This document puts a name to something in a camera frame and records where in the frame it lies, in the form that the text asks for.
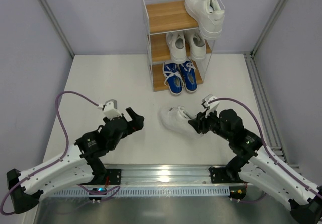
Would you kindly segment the blue canvas sneaker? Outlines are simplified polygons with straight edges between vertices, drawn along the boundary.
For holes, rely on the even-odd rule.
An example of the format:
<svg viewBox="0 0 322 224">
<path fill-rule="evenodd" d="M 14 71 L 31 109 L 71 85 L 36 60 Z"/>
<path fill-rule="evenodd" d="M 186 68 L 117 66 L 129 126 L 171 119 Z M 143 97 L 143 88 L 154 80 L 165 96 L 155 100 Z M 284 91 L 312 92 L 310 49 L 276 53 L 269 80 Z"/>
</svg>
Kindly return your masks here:
<svg viewBox="0 0 322 224">
<path fill-rule="evenodd" d="M 175 63 L 163 63 L 164 85 L 168 86 L 172 95 L 179 95 L 184 87 L 184 81 Z"/>
<path fill-rule="evenodd" d="M 195 92 L 197 90 L 197 79 L 194 64 L 191 61 L 186 60 L 179 65 L 179 69 L 184 80 L 186 91 L 189 93 Z"/>
</svg>

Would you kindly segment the white lace sneaker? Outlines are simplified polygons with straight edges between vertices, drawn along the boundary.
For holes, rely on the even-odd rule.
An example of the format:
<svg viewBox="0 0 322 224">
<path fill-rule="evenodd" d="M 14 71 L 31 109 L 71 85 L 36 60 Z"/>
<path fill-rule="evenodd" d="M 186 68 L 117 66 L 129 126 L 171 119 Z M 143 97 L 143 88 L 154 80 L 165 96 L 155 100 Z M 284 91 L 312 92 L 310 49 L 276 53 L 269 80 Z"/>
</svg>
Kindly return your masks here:
<svg viewBox="0 0 322 224">
<path fill-rule="evenodd" d="M 199 30 L 185 32 L 185 39 L 190 47 L 190 56 L 195 61 L 203 61 L 206 58 L 206 41 Z"/>
<path fill-rule="evenodd" d="M 166 33 L 166 43 L 170 52 L 171 60 L 175 64 L 186 61 L 186 43 L 183 31 Z"/>
</svg>

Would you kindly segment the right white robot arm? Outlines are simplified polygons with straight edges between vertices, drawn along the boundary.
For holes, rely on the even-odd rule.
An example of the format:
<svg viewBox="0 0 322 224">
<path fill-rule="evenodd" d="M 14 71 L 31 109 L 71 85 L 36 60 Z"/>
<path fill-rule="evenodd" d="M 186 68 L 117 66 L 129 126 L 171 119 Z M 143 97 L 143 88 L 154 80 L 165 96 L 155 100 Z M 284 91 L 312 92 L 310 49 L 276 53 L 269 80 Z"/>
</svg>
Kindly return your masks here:
<svg viewBox="0 0 322 224">
<path fill-rule="evenodd" d="M 244 128 L 242 119 L 232 109 L 198 113 L 188 123 L 197 133 L 213 132 L 228 141 L 236 156 L 226 165 L 232 181 L 257 186 L 290 211 L 297 223 L 321 221 L 321 187 L 300 175 L 280 160 L 262 140 Z"/>
</svg>

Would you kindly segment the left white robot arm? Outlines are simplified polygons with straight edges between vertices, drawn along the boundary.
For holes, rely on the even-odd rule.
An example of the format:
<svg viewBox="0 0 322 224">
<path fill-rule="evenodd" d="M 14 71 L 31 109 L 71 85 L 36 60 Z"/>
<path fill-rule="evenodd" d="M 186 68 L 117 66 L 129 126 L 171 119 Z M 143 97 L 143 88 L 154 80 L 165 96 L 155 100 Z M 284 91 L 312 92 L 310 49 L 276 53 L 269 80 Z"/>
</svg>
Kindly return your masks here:
<svg viewBox="0 0 322 224">
<path fill-rule="evenodd" d="M 102 184 L 106 168 L 100 157 L 113 151 L 121 139 L 140 131 L 144 117 L 132 108 L 126 108 L 131 117 L 123 114 L 114 118 L 104 117 L 104 124 L 85 133 L 67 151 L 25 171 L 12 169 L 7 172 L 9 195 L 13 214 L 27 212 L 51 194 L 74 185 Z"/>
</svg>

